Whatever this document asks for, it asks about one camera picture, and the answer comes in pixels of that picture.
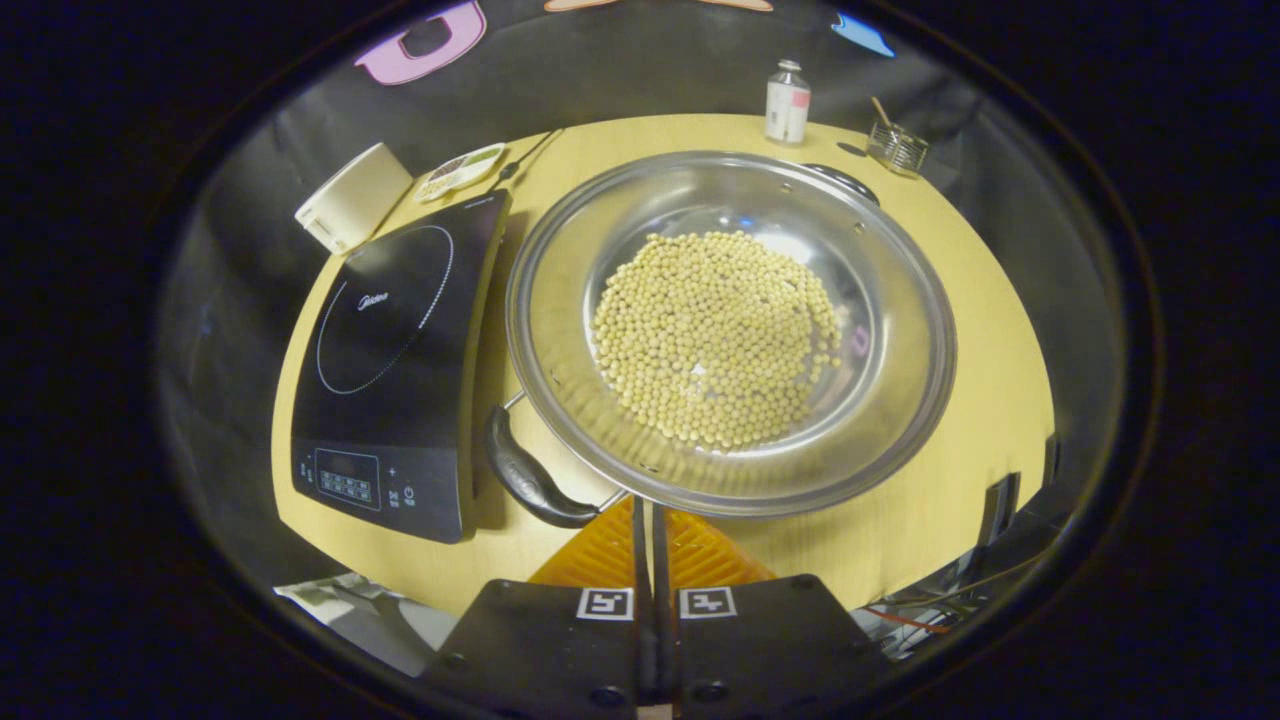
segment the wooden table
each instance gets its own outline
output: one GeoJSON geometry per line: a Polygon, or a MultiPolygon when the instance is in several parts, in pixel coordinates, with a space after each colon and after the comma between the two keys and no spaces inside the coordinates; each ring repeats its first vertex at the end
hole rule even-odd
{"type": "MultiPolygon", "coordinates": [[[[745,115],[659,115],[568,128],[522,164],[507,241],[499,250],[480,336],[471,466],[475,537],[439,544],[356,520],[294,492],[287,432],[274,432],[271,462],[280,519],[321,551],[371,580],[461,615],[493,578],[524,580],[575,530],[535,520],[503,492],[480,446],[488,409],[520,389],[503,318],[512,259],[525,232],[571,188],[612,167],[680,150],[732,150],[823,163],[859,178],[919,245],[942,281],[959,345],[955,387],[933,436],[874,489],[828,510],[780,520],[713,520],[778,575],[814,573],[847,607],[906,587],[978,541],[988,487],[1021,473],[1019,506],[1039,489],[1044,441],[1053,432],[1048,375],[1030,320],[1005,273],[972,227],[928,182],[897,177],[836,142],[865,147],[863,133],[809,123],[799,147],[771,143],[764,120],[745,115]]],[[[518,158],[540,136],[509,143],[518,158]]],[[[379,228],[396,229],[445,204],[480,195],[492,179],[429,204],[407,197],[379,228]]],[[[343,258],[324,266],[302,307],[280,373],[275,428],[289,428],[306,333],[343,258]]],[[[575,457],[527,402],[513,409],[516,438],[571,497],[602,501],[616,489],[575,457]]]]}

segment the induction cooktop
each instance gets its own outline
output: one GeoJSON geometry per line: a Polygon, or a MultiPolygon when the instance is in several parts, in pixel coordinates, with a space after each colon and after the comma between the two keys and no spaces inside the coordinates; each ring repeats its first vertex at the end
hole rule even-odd
{"type": "Polygon", "coordinates": [[[343,263],[298,377],[300,493],[416,537],[466,537],[475,352],[509,208],[504,190],[481,195],[343,263]]]}

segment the red wire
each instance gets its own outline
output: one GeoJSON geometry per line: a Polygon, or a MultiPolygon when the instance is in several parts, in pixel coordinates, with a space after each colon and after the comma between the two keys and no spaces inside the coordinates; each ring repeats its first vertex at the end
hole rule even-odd
{"type": "Polygon", "coordinates": [[[886,620],[892,620],[895,623],[901,623],[904,625],[910,625],[913,628],[922,628],[931,633],[950,633],[951,628],[945,628],[942,625],[929,625],[925,623],[916,623],[915,620],[908,620],[906,618],[900,618],[897,615],[890,615],[888,612],[881,612],[879,610],[872,610],[870,607],[864,607],[863,610],[870,612],[872,615],[879,615],[886,620]]]}

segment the wok handle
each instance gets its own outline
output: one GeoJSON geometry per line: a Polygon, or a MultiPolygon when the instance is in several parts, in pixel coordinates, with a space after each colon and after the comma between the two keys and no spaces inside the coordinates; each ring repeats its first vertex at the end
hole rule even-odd
{"type": "Polygon", "coordinates": [[[863,181],[855,178],[854,176],[850,176],[849,173],[842,173],[836,168],[832,168],[831,165],[823,165],[819,163],[805,163],[804,167],[818,173],[819,176],[826,176],[838,182],[840,184],[847,187],[849,190],[852,190],[858,195],[861,195],[867,200],[870,200],[872,202],[879,205],[879,197],[876,197],[876,193],[872,192],[872,188],[863,184],[863,181]]]}
{"type": "Polygon", "coordinates": [[[566,496],[543,464],[511,434],[511,413],[497,406],[489,414],[484,434],[489,465],[498,480],[517,502],[539,520],[557,528],[581,528],[600,514],[600,509],[566,496]]]}

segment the black bracket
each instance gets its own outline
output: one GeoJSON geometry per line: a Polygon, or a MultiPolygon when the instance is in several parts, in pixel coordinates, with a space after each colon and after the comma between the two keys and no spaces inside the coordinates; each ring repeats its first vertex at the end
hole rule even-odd
{"type": "Polygon", "coordinates": [[[635,720],[635,600],[490,580],[422,680],[504,717],[635,720]]]}
{"type": "MultiPolygon", "coordinates": [[[[631,547],[635,548],[636,579],[636,705],[659,705],[667,702],[662,684],[662,665],[659,661],[662,641],[659,638],[659,609],[653,601],[653,588],[649,584],[649,560],[645,552],[644,507],[646,501],[636,497],[631,510],[631,547]]],[[[654,555],[660,546],[654,543],[654,555]]]]}
{"type": "Polygon", "coordinates": [[[978,547],[987,547],[996,542],[996,538],[1012,524],[1021,482],[1021,473],[1010,473],[987,488],[987,502],[982,511],[982,525],[979,525],[982,529],[978,530],[978,547]]]}
{"type": "Polygon", "coordinates": [[[658,634],[655,697],[671,702],[676,693],[676,621],[671,607],[671,556],[667,548],[667,512],[653,507],[653,597],[658,634]]]}
{"type": "Polygon", "coordinates": [[[829,714],[892,666],[814,575],[677,593],[680,714],[829,714]]]}
{"type": "Polygon", "coordinates": [[[1044,479],[1041,487],[1047,488],[1057,479],[1057,460],[1061,455],[1062,443],[1057,439],[1057,433],[1048,436],[1044,441],[1044,479]]]}

